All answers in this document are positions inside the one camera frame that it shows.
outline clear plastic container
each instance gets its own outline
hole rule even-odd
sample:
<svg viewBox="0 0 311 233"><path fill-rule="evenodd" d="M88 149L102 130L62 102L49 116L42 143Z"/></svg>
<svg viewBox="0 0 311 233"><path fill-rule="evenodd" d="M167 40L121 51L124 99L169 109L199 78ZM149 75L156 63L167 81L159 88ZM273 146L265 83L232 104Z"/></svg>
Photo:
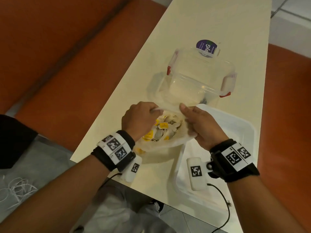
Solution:
<svg viewBox="0 0 311 233"><path fill-rule="evenodd" d="M232 63L197 48L176 49L159 93L177 105L211 104L233 92L236 73Z"/></svg>

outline wristband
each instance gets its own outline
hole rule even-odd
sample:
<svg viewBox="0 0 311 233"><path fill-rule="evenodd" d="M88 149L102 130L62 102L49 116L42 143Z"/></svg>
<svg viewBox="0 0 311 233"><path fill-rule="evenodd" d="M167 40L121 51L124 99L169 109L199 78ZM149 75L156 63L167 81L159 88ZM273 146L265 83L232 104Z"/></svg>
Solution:
<svg viewBox="0 0 311 233"><path fill-rule="evenodd" d="M233 182L250 175L259 175L253 164L253 157L233 139L228 139L215 145L210 150L211 162L207 165L209 176L222 178L225 182Z"/></svg>
<svg viewBox="0 0 311 233"><path fill-rule="evenodd" d="M122 172L136 157L132 152L135 141L123 130L112 133L97 143L97 147L91 153L109 171L117 168Z"/></svg>

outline orange seat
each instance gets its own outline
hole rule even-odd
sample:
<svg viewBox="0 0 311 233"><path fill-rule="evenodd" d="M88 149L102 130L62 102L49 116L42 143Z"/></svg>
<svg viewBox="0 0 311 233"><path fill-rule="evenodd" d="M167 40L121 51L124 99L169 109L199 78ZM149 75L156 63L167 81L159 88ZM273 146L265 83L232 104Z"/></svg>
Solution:
<svg viewBox="0 0 311 233"><path fill-rule="evenodd" d="M123 0L0 0L0 113Z"/></svg>
<svg viewBox="0 0 311 233"><path fill-rule="evenodd" d="M269 45L258 167L273 194L311 232L311 59Z"/></svg>
<svg viewBox="0 0 311 233"><path fill-rule="evenodd" d="M74 151L165 10L132 0L15 117Z"/></svg>

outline white tray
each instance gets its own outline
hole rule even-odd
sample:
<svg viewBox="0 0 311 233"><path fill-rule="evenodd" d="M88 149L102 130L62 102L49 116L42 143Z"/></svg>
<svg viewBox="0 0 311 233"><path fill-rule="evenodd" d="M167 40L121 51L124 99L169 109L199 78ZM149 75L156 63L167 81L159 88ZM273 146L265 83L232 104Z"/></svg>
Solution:
<svg viewBox="0 0 311 233"><path fill-rule="evenodd" d="M254 156L257 157L256 154L258 151L256 149L258 149L258 147L254 144L255 141L257 141L256 132L251 123L234 115L209 107L208 105L199 104L197 107L209 112L228 137L237 142L241 142L247 150L253 152ZM206 162L210 160L211 155L208 151L201 148L195 139L183 145L173 178L173 185L176 192L190 201L226 214L228 209L225 201L214 187L210 186L205 191L192 191L186 162L187 158L190 157L200 157L203 162ZM226 199L232 203L230 209L234 208L227 184L220 178L213 179L209 177L208 174L206 174L206 180L208 183L217 186Z"/></svg>

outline table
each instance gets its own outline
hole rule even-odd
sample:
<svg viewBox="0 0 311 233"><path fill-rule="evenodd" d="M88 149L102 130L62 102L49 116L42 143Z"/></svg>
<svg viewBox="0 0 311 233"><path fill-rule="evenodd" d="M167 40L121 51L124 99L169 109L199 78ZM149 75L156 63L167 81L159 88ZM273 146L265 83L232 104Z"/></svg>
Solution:
<svg viewBox="0 0 311 233"><path fill-rule="evenodd" d="M258 132L258 147L270 11L271 0L173 0L71 160L81 161L99 140L119 130L130 105L148 101L152 78L166 72L174 50L195 46L201 39L220 42L220 56L232 62L238 73L235 91L216 107L250 121ZM144 157L134 182L124 184L204 222L222 225L227 216L179 200L171 183L179 151L180 147L171 149L162 160ZM237 219L231 219L223 230L242 232Z"/></svg>

